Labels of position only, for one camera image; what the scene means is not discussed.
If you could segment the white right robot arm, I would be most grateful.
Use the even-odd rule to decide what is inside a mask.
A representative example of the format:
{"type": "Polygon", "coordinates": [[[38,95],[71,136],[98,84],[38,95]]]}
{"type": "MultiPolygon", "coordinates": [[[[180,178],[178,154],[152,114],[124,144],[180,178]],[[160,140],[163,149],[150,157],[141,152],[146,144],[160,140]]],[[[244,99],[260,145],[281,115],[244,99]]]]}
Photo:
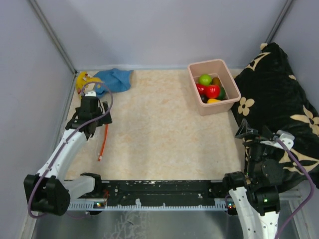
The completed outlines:
{"type": "Polygon", "coordinates": [[[283,182],[283,168],[270,155],[275,149],[290,150],[294,136],[264,126],[262,132],[243,119],[235,135],[244,139],[248,148],[245,173],[232,172],[223,178],[223,193],[231,197],[236,207],[246,239],[273,239],[278,231],[280,197],[277,186],[283,182]]]}

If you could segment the red apple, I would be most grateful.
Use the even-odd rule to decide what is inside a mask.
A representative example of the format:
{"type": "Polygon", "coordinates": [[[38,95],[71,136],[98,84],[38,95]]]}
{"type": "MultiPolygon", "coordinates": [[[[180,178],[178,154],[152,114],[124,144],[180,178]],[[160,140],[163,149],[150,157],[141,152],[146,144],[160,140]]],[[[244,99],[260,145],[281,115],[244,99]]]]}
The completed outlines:
{"type": "Polygon", "coordinates": [[[210,99],[215,99],[220,93],[220,87],[218,85],[209,85],[206,88],[206,96],[210,99]]]}

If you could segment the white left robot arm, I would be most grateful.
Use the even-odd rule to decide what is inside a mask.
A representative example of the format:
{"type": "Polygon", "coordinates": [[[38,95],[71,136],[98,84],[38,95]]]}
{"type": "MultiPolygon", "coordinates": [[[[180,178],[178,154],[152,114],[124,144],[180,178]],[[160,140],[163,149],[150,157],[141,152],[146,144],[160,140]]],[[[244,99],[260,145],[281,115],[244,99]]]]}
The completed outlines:
{"type": "Polygon", "coordinates": [[[71,182],[64,179],[78,151],[94,135],[96,128],[112,123],[112,106],[113,103],[100,102],[92,93],[82,97],[80,107],[67,123],[53,154],[36,174],[28,174],[23,181],[30,217],[62,216],[71,200],[87,193],[94,198],[103,194],[104,186],[98,174],[82,173],[71,182]]]}

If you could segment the pink plastic bin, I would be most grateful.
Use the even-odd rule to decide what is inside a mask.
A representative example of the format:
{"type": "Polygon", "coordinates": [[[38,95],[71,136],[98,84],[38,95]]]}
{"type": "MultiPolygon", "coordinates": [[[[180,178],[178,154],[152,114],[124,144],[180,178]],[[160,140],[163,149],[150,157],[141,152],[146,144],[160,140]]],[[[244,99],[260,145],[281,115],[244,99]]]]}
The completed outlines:
{"type": "Polygon", "coordinates": [[[201,116],[226,112],[241,99],[241,93],[224,60],[191,63],[188,72],[201,116]]]}

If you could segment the clear zip bag orange zipper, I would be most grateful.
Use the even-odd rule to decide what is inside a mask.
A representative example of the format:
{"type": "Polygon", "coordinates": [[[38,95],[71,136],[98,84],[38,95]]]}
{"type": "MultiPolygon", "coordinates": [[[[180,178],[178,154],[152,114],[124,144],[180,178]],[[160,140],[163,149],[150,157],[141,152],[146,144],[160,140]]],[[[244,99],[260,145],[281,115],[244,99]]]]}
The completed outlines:
{"type": "Polygon", "coordinates": [[[92,158],[100,162],[103,159],[105,146],[107,142],[109,126],[103,126],[97,129],[94,136],[88,141],[88,149],[92,158]]]}

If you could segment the green apple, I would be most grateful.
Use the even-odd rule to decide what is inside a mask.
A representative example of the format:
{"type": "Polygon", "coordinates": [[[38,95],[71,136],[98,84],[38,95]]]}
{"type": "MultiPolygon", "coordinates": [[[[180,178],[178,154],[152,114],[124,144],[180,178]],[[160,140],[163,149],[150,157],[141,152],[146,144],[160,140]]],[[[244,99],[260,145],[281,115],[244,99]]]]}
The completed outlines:
{"type": "Polygon", "coordinates": [[[212,83],[212,77],[209,74],[202,74],[198,78],[198,83],[205,86],[209,86],[212,83]]]}

